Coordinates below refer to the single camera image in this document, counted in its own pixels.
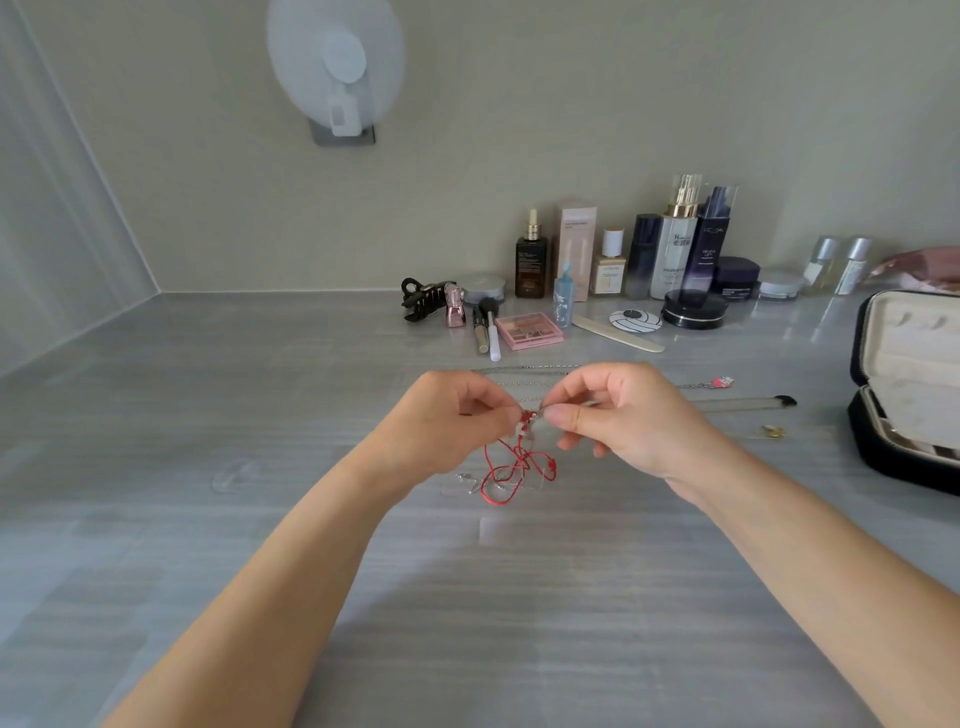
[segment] brown dropper bottle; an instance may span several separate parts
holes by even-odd
[[[516,242],[516,285],[519,299],[541,299],[546,295],[547,241],[540,236],[537,211],[530,210],[527,231]]]

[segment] black hair clip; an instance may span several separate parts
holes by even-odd
[[[411,310],[403,318],[410,322],[422,321],[434,311],[446,306],[444,287],[454,282],[456,281],[445,280],[442,283],[423,285],[416,279],[404,279],[400,284],[400,290],[403,292],[403,307]]]

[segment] silver cap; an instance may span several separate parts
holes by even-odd
[[[817,241],[817,247],[813,249],[813,257],[818,260],[833,260],[840,252],[840,238],[824,235]]]
[[[866,260],[870,254],[870,246],[874,244],[872,237],[855,237],[850,244],[847,260]]]

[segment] hand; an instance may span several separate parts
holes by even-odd
[[[684,483],[698,464],[717,448],[735,447],[650,364],[589,364],[564,377],[542,406],[543,418],[564,430],[561,449],[588,437],[597,457],[612,450],[688,500]]]
[[[449,473],[474,450],[512,435],[522,411],[484,376],[427,372],[351,456],[382,464],[412,488],[431,475]]]

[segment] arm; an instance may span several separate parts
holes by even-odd
[[[519,417],[519,405],[478,375],[421,377],[104,725],[290,725],[380,521],[417,483],[513,432]]]
[[[737,447],[653,367],[590,365],[543,403],[562,448],[589,437],[701,508],[884,725],[956,724],[960,596]]]

